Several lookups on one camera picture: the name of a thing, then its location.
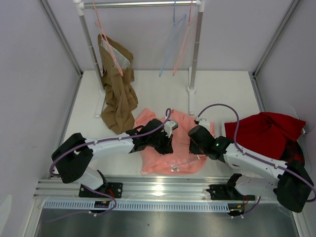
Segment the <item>pink skirt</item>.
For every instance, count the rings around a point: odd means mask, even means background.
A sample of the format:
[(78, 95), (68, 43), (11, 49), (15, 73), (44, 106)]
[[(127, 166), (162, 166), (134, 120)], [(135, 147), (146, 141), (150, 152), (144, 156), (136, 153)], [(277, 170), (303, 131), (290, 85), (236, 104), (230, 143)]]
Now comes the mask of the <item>pink skirt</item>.
[[(170, 119), (178, 122), (178, 128), (172, 132), (172, 154), (178, 157), (194, 155), (189, 152), (190, 138), (188, 132), (196, 126), (195, 119), (188, 114), (174, 109), (171, 111)], [(145, 150), (141, 151), (141, 157), (158, 154), (159, 153), (152, 147), (147, 147)]]

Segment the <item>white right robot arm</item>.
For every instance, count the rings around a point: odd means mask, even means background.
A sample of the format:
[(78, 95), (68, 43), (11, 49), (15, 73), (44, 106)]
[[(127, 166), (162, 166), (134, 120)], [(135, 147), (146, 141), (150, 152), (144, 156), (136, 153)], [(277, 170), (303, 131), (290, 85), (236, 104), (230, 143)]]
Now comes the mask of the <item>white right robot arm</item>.
[(275, 199), (290, 211), (300, 213), (314, 184), (304, 166), (293, 160), (285, 162), (265, 157), (246, 148), (239, 147), (231, 139), (219, 136), (214, 138), (203, 126), (192, 128), (190, 152), (205, 155), (238, 170), (248, 170), (256, 174), (249, 177), (234, 173), (224, 185), (210, 185), (207, 191), (212, 200), (242, 200), (247, 196)]

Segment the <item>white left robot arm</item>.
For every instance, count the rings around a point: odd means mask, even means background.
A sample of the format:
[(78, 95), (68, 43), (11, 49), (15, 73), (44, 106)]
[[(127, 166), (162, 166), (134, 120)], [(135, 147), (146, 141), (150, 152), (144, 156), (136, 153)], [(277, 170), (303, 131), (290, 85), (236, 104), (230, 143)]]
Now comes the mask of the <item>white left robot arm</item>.
[(81, 133), (68, 138), (51, 156), (52, 166), (64, 184), (78, 182), (89, 188), (95, 197), (107, 192), (107, 181), (99, 170), (89, 167), (91, 161), (117, 154), (130, 154), (154, 148), (161, 155), (173, 153), (172, 132), (178, 123), (167, 119), (149, 121), (115, 137), (100, 140), (87, 139)]

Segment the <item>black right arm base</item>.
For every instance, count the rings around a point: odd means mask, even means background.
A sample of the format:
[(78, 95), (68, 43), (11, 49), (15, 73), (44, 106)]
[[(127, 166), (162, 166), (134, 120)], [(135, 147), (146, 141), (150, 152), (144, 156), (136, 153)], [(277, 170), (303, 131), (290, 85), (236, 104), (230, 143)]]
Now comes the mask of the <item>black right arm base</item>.
[(242, 195), (239, 193), (235, 185), (237, 184), (238, 178), (242, 175), (239, 173), (234, 173), (226, 184), (210, 184), (206, 191), (210, 194), (211, 200), (223, 200), (223, 201), (241, 201), (241, 204), (228, 205), (229, 212), (228, 215), (233, 219), (234, 217), (243, 218), (248, 212), (246, 211), (246, 206), (249, 201), (255, 201), (256, 197), (254, 195)]

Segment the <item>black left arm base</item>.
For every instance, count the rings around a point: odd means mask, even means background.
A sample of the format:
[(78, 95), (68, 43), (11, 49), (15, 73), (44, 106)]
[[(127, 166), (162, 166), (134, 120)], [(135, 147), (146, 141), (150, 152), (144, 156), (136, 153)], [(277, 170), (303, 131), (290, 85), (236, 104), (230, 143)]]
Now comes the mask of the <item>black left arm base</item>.
[(101, 174), (102, 185), (96, 191), (89, 191), (83, 185), (80, 186), (80, 198), (105, 198), (104, 195), (97, 194), (96, 192), (107, 194), (113, 198), (121, 198), (123, 191), (123, 183), (108, 182), (103, 174)]

